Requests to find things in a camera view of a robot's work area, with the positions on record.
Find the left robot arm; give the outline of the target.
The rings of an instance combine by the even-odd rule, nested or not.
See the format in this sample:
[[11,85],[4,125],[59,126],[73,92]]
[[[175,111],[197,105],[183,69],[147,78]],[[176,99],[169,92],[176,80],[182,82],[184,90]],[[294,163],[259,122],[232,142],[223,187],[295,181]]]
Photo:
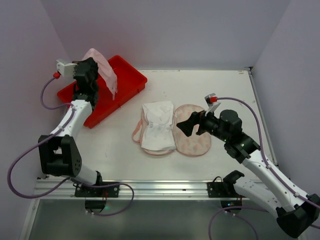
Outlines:
[[68,110],[58,126],[38,139],[41,170],[46,175],[69,177],[74,182],[89,186],[102,183],[101,173],[82,162],[76,138],[99,99],[98,63],[89,57],[70,64],[75,80]]

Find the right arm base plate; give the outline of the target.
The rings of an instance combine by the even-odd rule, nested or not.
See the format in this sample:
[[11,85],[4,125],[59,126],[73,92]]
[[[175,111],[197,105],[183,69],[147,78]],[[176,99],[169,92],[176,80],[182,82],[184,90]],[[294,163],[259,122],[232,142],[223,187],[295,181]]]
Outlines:
[[234,190],[233,185],[217,176],[212,181],[206,183],[209,198],[220,199],[222,208],[240,207],[243,205],[242,197]]

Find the pink bra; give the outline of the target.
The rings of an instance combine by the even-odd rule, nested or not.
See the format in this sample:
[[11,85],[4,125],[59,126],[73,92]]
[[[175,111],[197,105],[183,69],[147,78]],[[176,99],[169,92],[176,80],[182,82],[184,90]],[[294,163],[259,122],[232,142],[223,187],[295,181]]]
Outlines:
[[88,58],[93,58],[93,60],[97,63],[98,73],[105,81],[106,86],[112,94],[112,99],[114,100],[116,98],[116,93],[118,92],[118,77],[113,68],[107,59],[94,48],[90,48],[82,60],[86,60]]

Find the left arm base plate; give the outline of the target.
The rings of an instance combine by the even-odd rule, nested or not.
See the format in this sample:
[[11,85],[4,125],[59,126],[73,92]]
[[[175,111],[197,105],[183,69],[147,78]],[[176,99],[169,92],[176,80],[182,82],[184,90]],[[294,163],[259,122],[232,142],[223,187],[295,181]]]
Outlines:
[[83,186],[80,183],[74,183],[74,196],[77,198],[85,198],[85,210],[91,213],[101,213],[107,206],[107,199],[117,198],[119,196],[118,182],[105,182],[98,184],[103,187]]

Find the floral pink laundry bag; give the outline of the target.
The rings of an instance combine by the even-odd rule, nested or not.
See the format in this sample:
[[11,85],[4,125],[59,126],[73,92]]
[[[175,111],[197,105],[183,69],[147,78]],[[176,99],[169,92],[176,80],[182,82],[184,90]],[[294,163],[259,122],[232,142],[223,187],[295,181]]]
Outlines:
[[[173,114],[173,122],[176,124],[185,121],[190,117],[192,112],[200,112],[203,110],[204,109],[202,107],[194,104],[181,105],[175,110]],[[148,121],[145,118],[145,113],[142,112],[141,118],[131,136],[134,142],[140,145],[142,144],[147,125]],[[167,155],[174,151],[177,151],[180,154],[188,157],[202,156],[210,150],[212,143],[210,135],[208,133],[204,133],[200,136],[196,135],[198,128],[199,127],[197,125],[194,126],[192,135],[190,137],[187,137],[178,127],[174,125],[172,129],[172,136],[174,139],[175,148],[162,150],[150,150],[143,148],[143,150],[147,154],[155,156]]]

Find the white bra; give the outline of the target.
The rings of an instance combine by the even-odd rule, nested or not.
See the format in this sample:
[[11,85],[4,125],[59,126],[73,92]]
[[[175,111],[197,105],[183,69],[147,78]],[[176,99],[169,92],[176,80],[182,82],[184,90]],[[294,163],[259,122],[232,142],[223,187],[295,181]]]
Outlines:
[[149,151],[175,150],[172,132],[174,105],[171,101],[149,102],[142,105],[147,126],[141,147]]

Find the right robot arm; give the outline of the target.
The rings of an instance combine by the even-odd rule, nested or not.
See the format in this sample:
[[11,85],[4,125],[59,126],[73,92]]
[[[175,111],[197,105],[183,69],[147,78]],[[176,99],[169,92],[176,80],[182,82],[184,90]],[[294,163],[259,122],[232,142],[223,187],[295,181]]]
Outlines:
[[320,215],[320,198],[308,194],[291,182],[268,160],[261,146],[243,132],[242,120],[234,110],[223,110],[219,117],[212,112],[192,112],[177,123],[187,136],[198,126],[197,135],[208,133],[224,142],[226,153],[253,172],[265,185],[261,187],[234,170],[222,180],[227,194],[249,198],[272,214],[279,227],[290,237],[298,238]]

